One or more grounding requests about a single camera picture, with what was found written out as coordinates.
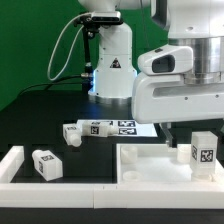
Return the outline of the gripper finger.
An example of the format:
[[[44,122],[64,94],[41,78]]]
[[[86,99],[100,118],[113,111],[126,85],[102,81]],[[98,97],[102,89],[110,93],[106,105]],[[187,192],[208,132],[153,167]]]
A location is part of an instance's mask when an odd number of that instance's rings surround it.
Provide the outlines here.
[[[170,132],[171,124],[170,123],[161,123],[160,128],[163,131],[165,137],[166,137],[166,144],[170,148],[176,147],[176,140],[173,137],[173,135]]]

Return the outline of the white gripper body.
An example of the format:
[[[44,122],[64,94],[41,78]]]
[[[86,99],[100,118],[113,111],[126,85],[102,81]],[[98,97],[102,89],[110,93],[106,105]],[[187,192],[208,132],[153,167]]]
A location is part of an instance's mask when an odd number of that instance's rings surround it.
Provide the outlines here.
[[[224,118],[224,83],[185,85],[181,75],[140,73],[133,86],[132,116],[140,124]]]

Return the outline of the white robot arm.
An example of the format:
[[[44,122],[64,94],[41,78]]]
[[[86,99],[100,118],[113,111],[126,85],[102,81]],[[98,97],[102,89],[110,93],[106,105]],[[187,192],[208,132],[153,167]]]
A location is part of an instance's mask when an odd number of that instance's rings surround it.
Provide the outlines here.
[[[91,97],[129,99],[140,124],[224,118],[224,0],[78,0],[100,27]],[[132,31],[123,10],[148,7],[168,43],[132,67]]]

